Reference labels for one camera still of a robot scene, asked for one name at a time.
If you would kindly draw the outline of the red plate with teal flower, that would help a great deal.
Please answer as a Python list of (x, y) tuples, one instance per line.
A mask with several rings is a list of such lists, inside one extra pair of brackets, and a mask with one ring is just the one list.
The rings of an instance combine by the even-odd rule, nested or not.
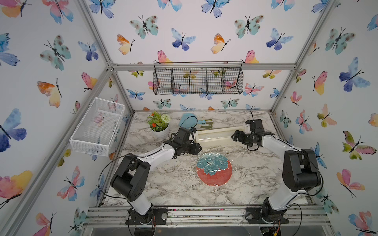
[(223, 154), (208, 152), (198, 159), (196, 172), (204, 184), (219, 187), (230, 181), (232, 177), (232, 164)]

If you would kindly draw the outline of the clear plastic wrap sheet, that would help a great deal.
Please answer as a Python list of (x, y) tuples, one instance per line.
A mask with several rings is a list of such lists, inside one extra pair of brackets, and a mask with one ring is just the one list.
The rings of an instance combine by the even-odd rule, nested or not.
[(229, 184), (234, 172), (232, 153), (232, 146), (203, 147), (195, 163), (195, 172), (200, 183), (211, 188)]

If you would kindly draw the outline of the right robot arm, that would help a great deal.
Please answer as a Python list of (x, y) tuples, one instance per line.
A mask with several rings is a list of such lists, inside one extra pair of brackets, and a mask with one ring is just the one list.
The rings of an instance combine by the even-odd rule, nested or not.
[(264, 200), (260, 208), (247, 208), (246, 219), (250, 224), (287, 224), (284, 214), (294, 199), (299, 195), (308, 195), (308, 191), (323, 184), (315, 152), (295, 147), (272, 132), (265, 131), (262, 120), (246, 121), (244, 130), (236, 130), (231, 139), (246, 145), (250, 151), (266, 148), (283, 160), (283, 183)]

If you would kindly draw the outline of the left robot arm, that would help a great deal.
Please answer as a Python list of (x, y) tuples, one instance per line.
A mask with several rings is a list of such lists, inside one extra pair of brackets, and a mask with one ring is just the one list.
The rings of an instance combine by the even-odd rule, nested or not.
[(143, 193), (149, 173), (158, 165), (186, 153), (199, 154), (202, 147), (195, 142), (196, 133), (197, 129), (194, 127), (180, 127), (177, 133), (173, 133), (169, 140), (155, 150), (143, 155), (129, 153), (123, 157), (110, 185), (132, 207), (127, 223), (146, 225), (153, 221), (153, 204)]

